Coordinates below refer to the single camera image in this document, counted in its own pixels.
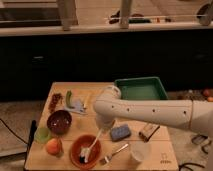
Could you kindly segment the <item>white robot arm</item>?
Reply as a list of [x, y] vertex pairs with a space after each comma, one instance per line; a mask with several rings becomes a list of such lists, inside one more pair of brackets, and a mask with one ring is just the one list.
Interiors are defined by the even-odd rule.
[[121, 91], [107, 86], [93, 103], [100, 126], [126, 118], [213, 137], [213, 102], [192, 100], [123, 100]]

